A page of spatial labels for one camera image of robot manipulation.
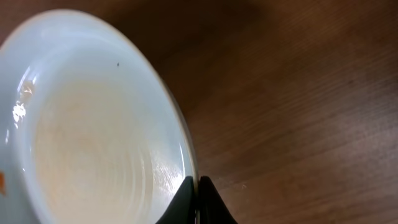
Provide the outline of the white plate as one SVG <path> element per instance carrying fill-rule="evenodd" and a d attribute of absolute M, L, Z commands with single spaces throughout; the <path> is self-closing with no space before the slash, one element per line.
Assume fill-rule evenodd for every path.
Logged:
<path fill-rule="evenodd" d="M 183 116 L 120 31 L 51 10 L 6 38 L 2 223 L 156 223 L 197 189 Z"/>

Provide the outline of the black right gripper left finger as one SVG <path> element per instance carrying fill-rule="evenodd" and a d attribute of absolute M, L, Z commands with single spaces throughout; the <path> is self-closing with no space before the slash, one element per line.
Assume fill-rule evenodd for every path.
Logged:
<path fill-rule="evenodd" d="M 195 224 L 195 200 L 193 177 L 187 176 L 156 224 Z"/>

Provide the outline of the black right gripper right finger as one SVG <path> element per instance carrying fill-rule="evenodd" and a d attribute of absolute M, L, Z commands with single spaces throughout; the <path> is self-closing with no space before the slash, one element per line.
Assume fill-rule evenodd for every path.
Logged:
<path fill-rule="evenodd" d="M 238 224 L 224 204 L 211 179 L 202 176 L 198 188 L 200 224 Z"/>

